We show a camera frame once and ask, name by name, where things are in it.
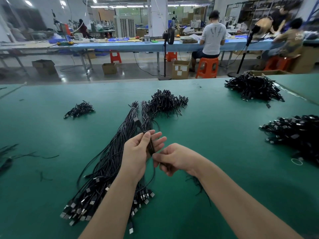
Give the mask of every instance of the orange stool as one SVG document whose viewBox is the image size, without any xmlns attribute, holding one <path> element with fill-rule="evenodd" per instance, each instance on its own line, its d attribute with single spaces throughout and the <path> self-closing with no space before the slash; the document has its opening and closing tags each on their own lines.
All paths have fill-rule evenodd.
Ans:
<svg viewBox="0 0 319 239">
<path fill-rule="evenodd" d="M 176 59 L 177 60 L 177 52 L 167 52 L 166 53 L 166 59 L 168 62 L 171 62 L 172 59 Z"/>
<path fill-rule="evenodd" d="M 264 70 L 282 70 L 285 71 L 289 68 L 290 62 L 292 58 L 288 57 L 280 57 L 280 56 L 273 56 L 271 57 Z"/>
<path fill-rule="evenodd" d="M 201 65 L 204 63 L 204 69 L 200 69 Z M 207 78 L 216 78 L 218 71 L 218 58 L 208 59 L 201 58 L 199 61 L 199 66 L 196 74 L 196 79 L 198 76 L 201 76 L 204 79 Z"/>
<path fill-rule="evenodd" d="M 120 53 L 114 50 L 110 50 L 111 63 L 119 61 L 122 64 Z"/>
</svg>

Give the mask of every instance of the white t-shirt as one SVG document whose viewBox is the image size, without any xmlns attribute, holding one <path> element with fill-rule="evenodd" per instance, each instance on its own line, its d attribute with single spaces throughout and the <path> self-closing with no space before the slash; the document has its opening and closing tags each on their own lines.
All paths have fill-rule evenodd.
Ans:
<svg viewBox="0 0 319 239">
<path fill-rule="evenodd" d="M 220 42 L 226 39 L 226 26 L 224 24 L 208 24 L 201 36 L 204 40 L 203 53 L 207 55 L 217 55 L 220 53 Z"/>
</svg>

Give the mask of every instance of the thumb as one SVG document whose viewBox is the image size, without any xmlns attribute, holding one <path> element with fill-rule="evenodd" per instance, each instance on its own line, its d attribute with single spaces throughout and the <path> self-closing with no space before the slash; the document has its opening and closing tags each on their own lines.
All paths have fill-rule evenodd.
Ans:
<svg viewBox="0 0 319 239">
<path fill-rule="evenodd" d="M 173 163 L 173 158 L 171 155 L 167 155 L 167 154 L 153 154 L 153 160 L 160 162 L 160 163 L 169 163 L 172 164 Z"/>
<path fill-rule="evenodd" d="M 139 147 L 143 147 L 146 149 L 147 145 L 149 144 L 150 142 L 150 139 L 151 139 L 151 134 L 149 132 L 146 132 L 142 139 L 141 139 L 141 142 L 139 143 Z"/>
</svg>

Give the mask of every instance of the person in dark red shirt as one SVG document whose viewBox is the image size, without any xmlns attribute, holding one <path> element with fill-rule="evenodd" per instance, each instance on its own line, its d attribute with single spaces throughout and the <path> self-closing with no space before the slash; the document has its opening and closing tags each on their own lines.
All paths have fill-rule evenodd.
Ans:
<svg viewBox="0 0 319 239">
<path fill-rule="evenodd" d="M 85 26 L 82 19 L 79 19 L 79 32 L 83 34 L 84 38 L 92 38 L 92 36 L 89 35 L 89 32 L 87 30 L 87 27 Z"/>
</svg>

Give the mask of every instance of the hand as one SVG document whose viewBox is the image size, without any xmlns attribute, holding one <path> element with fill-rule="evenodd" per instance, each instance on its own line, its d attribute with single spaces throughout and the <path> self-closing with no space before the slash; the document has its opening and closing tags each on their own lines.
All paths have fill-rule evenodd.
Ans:
<svg viewBox="0 0 319 239">
<path fill-rule="evenodd" d="M 161 150 L 167 140 L 166 137 L 161 137 L 161 135 L 161 132 L 155 133 L 155 130 L 150 130 L 145 134 L 140 133 L 129 139 L 124 144 L 122 165 L 119 173 L 129 176 L 137 184 L 145 173 L 147 159 L 151 157 L 146 152 L 147 145 L 152 139 L 155 152 Z"/>
<path fill-rule="evenodd" d="M 197 177 L 196 168 L 202 160 L 206 158 L 177 143 L 169 145 L 158 154 L 153 154 L 154 167 L 159 165 L 159 168 L 170 177 L 179 169 Z"/>
</svg>

